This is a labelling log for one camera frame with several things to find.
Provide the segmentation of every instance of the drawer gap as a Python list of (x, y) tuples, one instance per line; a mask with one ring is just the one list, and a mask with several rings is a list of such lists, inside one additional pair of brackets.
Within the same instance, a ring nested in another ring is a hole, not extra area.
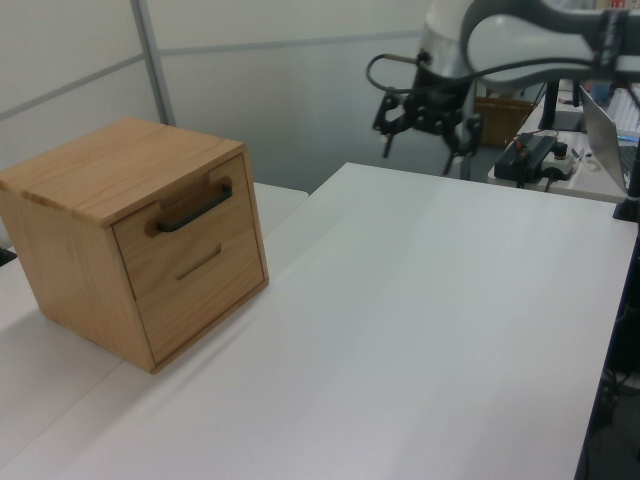
[(203, 266), (205, 263), (210, 262), (211, 260), (216, 258), (218, 255), (220, 255), (221, 252), (222, 252), (222, 244), (219, 243), (216, 249), (213, 251), (213, 253), (207, 255), (202, 260), (199, 260), (198, 262), (191, 265), (189, 268), (185, 269), (183, 272), (176, 275), (176, 280), (180, 281), (186, 276), (188, 276), (189, 274), (195, 272), (198, 268)]

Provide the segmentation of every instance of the white table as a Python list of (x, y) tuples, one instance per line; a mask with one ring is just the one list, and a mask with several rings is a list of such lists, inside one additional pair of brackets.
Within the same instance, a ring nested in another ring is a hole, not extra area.
[[(255, 184), (263, 235), (308, 194)], [(19, 260), (0, 268), (0, 469), (122, 361), (47, 320)]]
[(612, 212), (347, 164), (267, 235), (266, 290), (0, 479), (570, 480), (636, 237)]
[[(559, 98), (570, 98), (570, 94), (567, 92), (560, 92)], [(542, 118), (542, 112), (544, 110), (544, 98), (536, 109), (531, 113), (525, 124), (519, 130), (518, 133), (534, 132), (538, 130), (538, 123)], [(557, 104), (556, 111), (558, 112), (582, 112), (582, 107), (573, 107), (572, 105)], [(555, 131), (545, 131), (539, 133), (539, 135), (555, 135)], [(559, 132), (558, 140), (566, 143), (569, 146), (569, 152), (571, 149), (575, 149), (577, 152), (584, 149), (585, 154), (591, 152), (589, 147), (589, 141), (587, 135), (579, 132)], [(621, 142), (621, 145), (632, 145), (629, 142)], [(547, 185), (546, 178), (542, 178), (534, 183), (525, 184), (525, 189), (536, 190), (544, 192)], [(496, 178), (494, 169), (492, 168), (487, 175), (487, 183), (493, 185), (502, 185), (508, 187), (515, 187), (516, 183), (508, 180), (502, 180)], [(570, 195), (573, 197), (590, 198), (592, 200), (600, 200), (603, 202), (620, 203), (626, 198), (625, 192), (623, 192), (618, 184), (613, 180), (611, 175), (602, 167), (595, 156), (591, 158), (584, 158), (581, 162), (576, 162), (574, 167), (574, 173), (571, 179), (563, 181), (559, 180), (553, 182), (549, 189), (551, 193), (558, 193), (561, 195)]]

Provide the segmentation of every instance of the drawer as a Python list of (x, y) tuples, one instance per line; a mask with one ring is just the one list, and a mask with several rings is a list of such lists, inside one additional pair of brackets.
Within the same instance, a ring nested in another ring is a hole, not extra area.
[(114, 225), (156, 362), (264, 279), (242, 156), (166, 198)]

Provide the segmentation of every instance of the wooden box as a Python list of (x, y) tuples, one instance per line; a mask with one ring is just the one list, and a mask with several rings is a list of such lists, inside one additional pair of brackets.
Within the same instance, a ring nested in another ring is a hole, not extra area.
[(157, 372), (268, 283), (244, 144), (125, 119), (0, 172), (42, 312)]

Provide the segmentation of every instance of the laptop screen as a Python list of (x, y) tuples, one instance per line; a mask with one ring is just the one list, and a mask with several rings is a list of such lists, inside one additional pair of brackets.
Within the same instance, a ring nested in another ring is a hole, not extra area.
[(622, 191), (626, 192), (627, 186), (620, 163), (616, 124), (582, 87), (580, 87), (580, 94), (591, 151)]

